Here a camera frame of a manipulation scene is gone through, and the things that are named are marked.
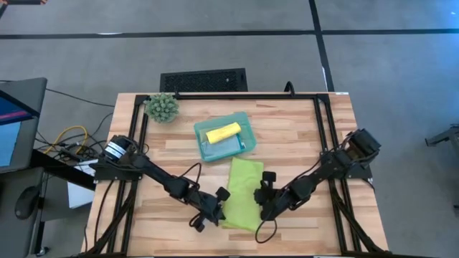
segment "green plant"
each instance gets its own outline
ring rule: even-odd
[[[157,123],[170,123],[179,114],[179,104],[174,96],[160,93],[145,100],[145,114]]]

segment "green towel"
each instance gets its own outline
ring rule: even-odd
[[[229,172],[230,198],[223,204],[224,226],[255,232],[261,223],[260,206],[253,193],[260,187],[263,163],[233,158]]]

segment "gray carpet floor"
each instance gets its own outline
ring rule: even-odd
[[[317,0],[322,29],[459,27],[447,0]],[[9,6],[0,34],[313,29],[304,0],[49,0]],[[349,92],[359,127],[382,144],[372,164],[389,248],[457,257],[459,162],[424,138],[459,123],[459,34],[324,37],[336,91]],[[0,41],[0,79],[46,77],[48,87],[114,104],[119,92],[155,92],[163,72],[244,67],[249,91],[325,91],[316,38],[305,36]],[[39,131],[94,131],[112,110],[47,92]],[[107,136],[110,119],[95,136]],[[47,224],[47,257],[78,253],[88,207]]]

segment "teal container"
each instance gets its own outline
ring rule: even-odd
[[[211,130],[222,128],[234,122],[238,123],[241,127],[241,131],[237,134],[237,137],[239,138],[243,148],[238,150],[231,149],[227,152],[223,150],[219,152],[217,155],[206,155],[202,149],[202,143],[207,141],[206,133]],[[201,153],[201,158],[203,161],[217,161],[222,158],[252,151],[253,148],[255,148],[255,146],[257,145],[257,141],[255,140],[255,136],[253,135],[252,128],[250,127],[249,118],[247,117],[246,112],[237,112],[232,115],[226,115],[220,118],[215,118],[212,120],[206,120],[200,123],[196,123],[194,124],[194,132],[196,133],[199,152]]]

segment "yellow cable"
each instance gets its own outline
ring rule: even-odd
[[[54,143],[47,149],[44,151],[44,154],[48,154],[51,149],[56,146],[56,144],[59,142],[60,138],[68,131],[72,130],[72,129],[76,129],[76,128],[81,128],[84,132],[85,132],[85,138],[83,139],[83,142],[81,144],[81,146],[77,149],[77,152],[76,154],[78,154],[80,151],[81,151],[81,148],[82,146],[86,143],[86,140],[87,140],[87,130],[84,126],[82,125],[74,125],[74,126],[71,126],[69,128],[65,128],[62,133],[59,134],[59,136],[57,136],[56,140],[54,141]]]

